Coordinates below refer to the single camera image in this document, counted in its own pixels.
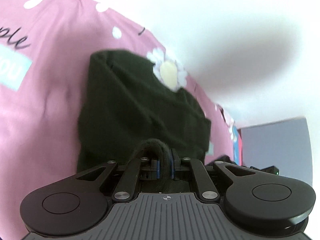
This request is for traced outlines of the black knit sweater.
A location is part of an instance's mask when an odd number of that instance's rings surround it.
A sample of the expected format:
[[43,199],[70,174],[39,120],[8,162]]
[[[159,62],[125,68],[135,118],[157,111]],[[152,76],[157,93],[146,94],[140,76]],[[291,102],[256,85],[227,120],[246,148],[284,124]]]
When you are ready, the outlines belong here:
[[172,179],[169,151],[204,161],[210,129],[197,100],[183,88],[173,92],[162,85],[148,59],[126,50],[91,55],[78,119],[78,172],[109,160],[126,165],[142,156],[159,158],[159,182],[146,190],[183,192],[189,185]]

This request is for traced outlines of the grey cabinet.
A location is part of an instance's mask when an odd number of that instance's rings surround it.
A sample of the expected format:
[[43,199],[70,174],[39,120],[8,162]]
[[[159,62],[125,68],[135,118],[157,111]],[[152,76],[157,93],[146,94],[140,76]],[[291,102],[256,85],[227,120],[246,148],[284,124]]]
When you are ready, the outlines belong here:
[[312,152],[306,118],[240,129],[243,165],[275,166],[281,176],[312,185]]

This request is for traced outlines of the blue floral pillow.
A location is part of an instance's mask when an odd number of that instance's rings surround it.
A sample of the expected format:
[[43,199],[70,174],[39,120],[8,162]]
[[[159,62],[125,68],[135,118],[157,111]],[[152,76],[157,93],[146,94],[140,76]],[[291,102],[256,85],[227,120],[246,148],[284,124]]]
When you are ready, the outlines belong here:
[[237,128],[233,126],[233,147],[234,147],[234,162],[237,165],[242,165],[242,138]]

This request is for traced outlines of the pink floral bed sheet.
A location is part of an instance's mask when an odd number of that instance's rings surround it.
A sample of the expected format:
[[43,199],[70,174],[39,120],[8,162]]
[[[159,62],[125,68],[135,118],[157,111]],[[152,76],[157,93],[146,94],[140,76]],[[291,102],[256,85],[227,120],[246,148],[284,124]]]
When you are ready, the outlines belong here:
[[148,30],[93,0],[1,0],[1,226],[22,231],[20,203],[70,176],[90,55],[172,53]]

